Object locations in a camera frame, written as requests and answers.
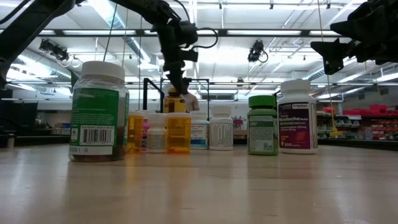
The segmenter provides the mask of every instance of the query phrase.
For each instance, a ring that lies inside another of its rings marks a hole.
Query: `table surface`
[[[0,223],[396,223],[398,153],[147,154],[83,164],[68,146],[0,151]]]

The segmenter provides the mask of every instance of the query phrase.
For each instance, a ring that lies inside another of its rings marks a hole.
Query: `green bottle cap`
[[[266,95],[250,96],[249,107],[253,106],[275,106],[275,97]]]

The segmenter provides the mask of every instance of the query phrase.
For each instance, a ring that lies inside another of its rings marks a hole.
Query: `supplement bottle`
[[[165,153],[166,152],[166,134],[165,114],[148,114],[149,130],[147,132],[147,152]]]
[[[210,150],[233,150],[232,109],[228,105],[211,107]]]
[[[283,82],[278,101],[279,149],[284,153],[314,154],[318,148],[317,101],[308,80]]]
[[[251,96],[248,112],[248,153],[278,155],[277,112],[274,96]]]
[[[169,113],[167,122],[167,152],[189,153],[191,145],[192,115],[188,113]]]
[[[124,159],[128,118],[129,91],[124,86],[124,69],[108,62],[85,62],[73,88],[70,159]]]
[[[164,100],[164,113],[185,113],[185,99],[174,87]]]
[[[141,146],[141,152],[146,152],[147,150],[147,132],[149,129],[149,123],[148,123],[148,116],[152,113],[156,113],[155,111],[139,111],[141,113],[144,113],[144,129],[142,130],[142,146]]]
[[[209,149],[209,125],[207,113],[191,111],[191,149]]]
[[[141,153],[144,116],[144,113],[138,111],[132,111],[129,113],[129,124],[127,131],[128,154]]]

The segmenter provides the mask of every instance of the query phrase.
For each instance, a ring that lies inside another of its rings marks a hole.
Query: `person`
[[[188,91],[190,83],[190,78],[182,79],[182,96],[185,98],[185,109],[187,112],[198,111],[199,110],[199,102],[198,98],[194,94],[191,94]]]

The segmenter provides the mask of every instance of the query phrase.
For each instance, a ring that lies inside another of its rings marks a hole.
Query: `green bottle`
[[[274,96],[252,96],[248,112],[248,153],[278,155],[277,112]]]

